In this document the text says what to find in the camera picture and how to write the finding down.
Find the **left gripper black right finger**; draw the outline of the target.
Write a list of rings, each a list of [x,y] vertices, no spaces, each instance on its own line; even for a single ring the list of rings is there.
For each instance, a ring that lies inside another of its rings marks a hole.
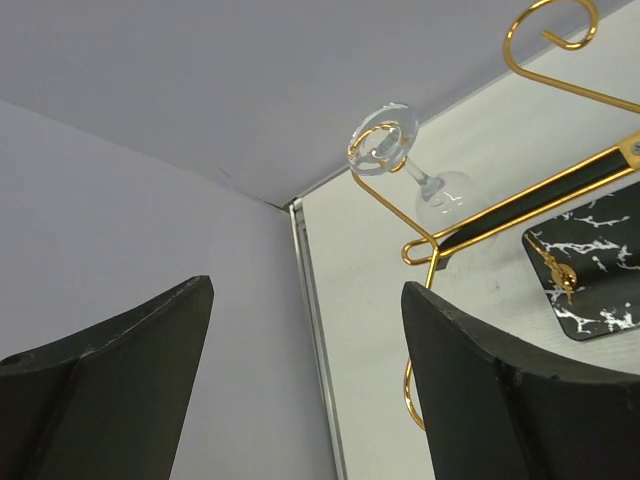
[[[416,282],[406,343],[439,479],[635,479],[639,378],[500,330]]]

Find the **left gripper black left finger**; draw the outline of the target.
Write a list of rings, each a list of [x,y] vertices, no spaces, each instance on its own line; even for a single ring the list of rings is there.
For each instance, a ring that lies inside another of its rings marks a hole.
[[[195,276],[3,359],[2,478],[169,478],[213,301]]]

